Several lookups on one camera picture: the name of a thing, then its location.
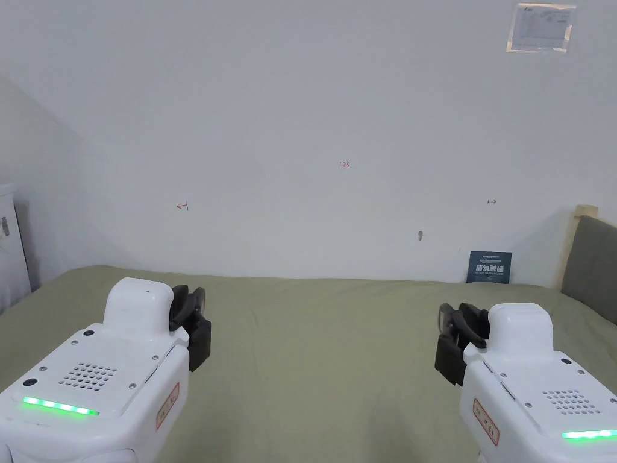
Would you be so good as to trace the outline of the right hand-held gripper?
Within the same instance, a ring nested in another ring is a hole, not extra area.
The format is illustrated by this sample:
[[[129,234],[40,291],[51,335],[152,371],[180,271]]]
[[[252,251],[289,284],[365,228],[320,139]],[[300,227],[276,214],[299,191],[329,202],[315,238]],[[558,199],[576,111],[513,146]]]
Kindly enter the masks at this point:
[[[554,349],[534,303],[439,306],[435,369],[460,387],[479,462],[615,462],[616,396]]]

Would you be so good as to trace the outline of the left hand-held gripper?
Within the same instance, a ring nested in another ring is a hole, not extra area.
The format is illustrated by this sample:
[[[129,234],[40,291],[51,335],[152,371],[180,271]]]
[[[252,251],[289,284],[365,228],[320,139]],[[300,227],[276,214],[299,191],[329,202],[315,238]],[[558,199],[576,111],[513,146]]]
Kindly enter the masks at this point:
[[[2,462],[157,462],[211,353],[205,289],[126,277],[1,393]]]

